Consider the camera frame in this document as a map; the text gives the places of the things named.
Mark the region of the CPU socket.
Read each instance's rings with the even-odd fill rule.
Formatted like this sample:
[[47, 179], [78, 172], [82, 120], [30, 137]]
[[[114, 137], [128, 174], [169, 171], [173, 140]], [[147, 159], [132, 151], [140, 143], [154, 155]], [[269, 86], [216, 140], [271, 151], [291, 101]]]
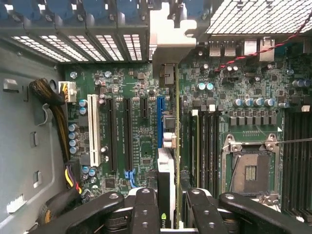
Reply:
[[278, 198], [280, 147], [277, 136], [235, 139], [227, 134], [221, 148], [220, 192], [234, 192], [272, 203]]

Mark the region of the black long expansion slot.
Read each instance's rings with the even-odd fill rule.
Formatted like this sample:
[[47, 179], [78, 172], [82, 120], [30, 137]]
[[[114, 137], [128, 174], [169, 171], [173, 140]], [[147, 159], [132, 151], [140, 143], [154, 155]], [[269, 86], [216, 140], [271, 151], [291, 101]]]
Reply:
[[125, 170], [133, 169], [133, 125], [132, 125], [132, 101], [130, 98], [123, 100], [124, 112], [124, 143], [125, 143]]
[[115, 100], [111, 97], [107, 99], [107, 110], [110, 170], [115, 172], [117, 170], [116, 106]]

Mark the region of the blue expansion slot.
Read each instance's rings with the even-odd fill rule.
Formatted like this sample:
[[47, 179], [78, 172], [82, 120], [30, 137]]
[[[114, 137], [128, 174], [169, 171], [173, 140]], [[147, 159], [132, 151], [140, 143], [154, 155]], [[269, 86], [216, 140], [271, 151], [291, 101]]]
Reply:
[[157, 114], [157, 147], [162, 147], [163, 142], [163, 112], [165, 110], [165, 98], [160, 96], [156, 99], [156, 114]]

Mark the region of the white expansion slot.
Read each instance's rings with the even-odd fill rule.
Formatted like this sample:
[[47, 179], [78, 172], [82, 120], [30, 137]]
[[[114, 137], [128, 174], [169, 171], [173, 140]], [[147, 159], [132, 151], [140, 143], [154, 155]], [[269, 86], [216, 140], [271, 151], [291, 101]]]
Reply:
[[91, 167], [98, 167], [101, 164], [98, 95], [88, 94], [87, 101], [90, 164]]

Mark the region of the black short expansion slot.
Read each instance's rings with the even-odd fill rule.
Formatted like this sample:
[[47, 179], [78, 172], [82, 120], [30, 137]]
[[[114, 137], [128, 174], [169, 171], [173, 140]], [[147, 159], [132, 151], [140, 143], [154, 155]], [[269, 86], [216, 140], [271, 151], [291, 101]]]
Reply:
[[148, 118], [148, 99], [146, 97], [140, 98], [140, 116], [144, 119]]

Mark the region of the thin metal locking lever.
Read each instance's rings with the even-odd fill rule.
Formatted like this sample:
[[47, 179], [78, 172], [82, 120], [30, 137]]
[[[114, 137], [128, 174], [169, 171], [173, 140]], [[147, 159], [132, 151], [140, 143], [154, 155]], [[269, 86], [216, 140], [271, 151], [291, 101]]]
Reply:
[[285, 140], [285, 141], [278, 141], [276, 144], [289, 144], [289, 143], [300, 143], [300, 142], [308, 142], [312, 141], [311, 138], [304, 138], [304, 139], [293, 139], [293, 140]]

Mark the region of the green motherboard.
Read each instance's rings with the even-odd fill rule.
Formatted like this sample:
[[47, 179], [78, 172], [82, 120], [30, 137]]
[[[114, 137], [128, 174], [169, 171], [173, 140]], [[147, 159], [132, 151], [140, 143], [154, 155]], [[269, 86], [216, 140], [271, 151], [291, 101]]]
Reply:
[[[269, 62], [249, 59], [221, 71], [222, 55], [207, 48], [192, 52], [179, 68], [180, 184], [220, 192], [221, 148], [227, 134], [235, 139], [277, 141], [312, 137], [312, 53], [290, 44], [270, 52]], [[82, 200], [103, 193], [127, 195], [131, 189], [157, 189], [156, 99], [169, 90], [159, 87], [152, 65], [87, 64], [70, 66], [66, 79], [77, 89], [77, 101], [67, 106], [69, 148], [80, 167]], [[101, 164], [91, 167], [88, 130], [88, 94], [98, 95]], [[148, 118], [140, 116], [140, 98], [148, 99]], [[107, 99], [116, 106], [117, 170], [110, 170]], [[132, 101], [133, 169], [125, 170], [123, 100]], [[279, 192], [272, 203], [278, 211], [312, 225], [312, 141], [278, 144]]]

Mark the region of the open PC case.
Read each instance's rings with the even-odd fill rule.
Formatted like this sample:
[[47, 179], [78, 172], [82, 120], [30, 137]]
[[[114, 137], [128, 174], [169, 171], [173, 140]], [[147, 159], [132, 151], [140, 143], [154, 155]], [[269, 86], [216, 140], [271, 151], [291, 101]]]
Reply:
[[[152, 65], [151, 11], [161, 2], [170, 4], [176, 26], [197, 22], [185, 58], [207, 48], [224, 58], [218, 71], [249, 59], [269, 62], [271, 51], [295, 43], [312, 53], [312, 0], [0, 0], [0, 234], [29, 234], [95, 199], [83, 202], [70, 153], [67, 106], [78, 93], [66, 70]], [[153, 189], [122, 194], [125, 209], [94, 234], [130, 234], [130, 208], [143, 188]], [[179, 191], [179, 227], [160, 234], [198, 234], [186, 224], [191, 188], [198, 187]]]

